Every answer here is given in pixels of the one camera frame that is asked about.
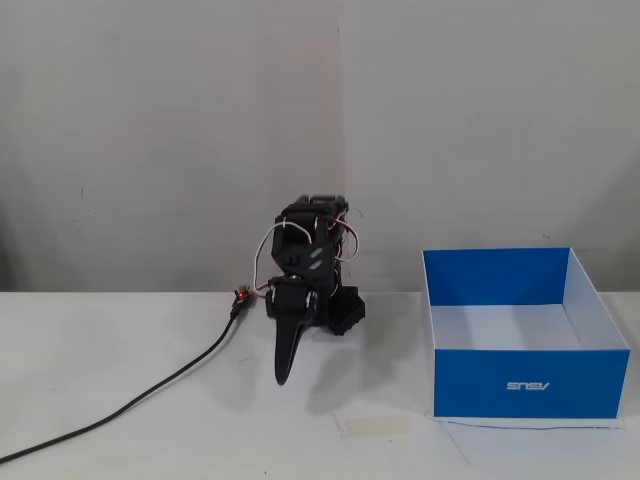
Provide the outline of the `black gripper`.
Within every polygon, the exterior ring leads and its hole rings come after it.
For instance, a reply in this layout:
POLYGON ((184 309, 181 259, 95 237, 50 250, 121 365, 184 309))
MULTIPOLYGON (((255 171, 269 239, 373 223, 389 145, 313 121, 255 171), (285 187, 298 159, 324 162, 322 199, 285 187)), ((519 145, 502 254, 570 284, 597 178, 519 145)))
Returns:
POLYGON ((274 372, 282 386, 289 378, 302 336, 317 316, 318 292, 301 278, 276 278, 269 284, 265 306, 267 316, 276 320, 274 372))

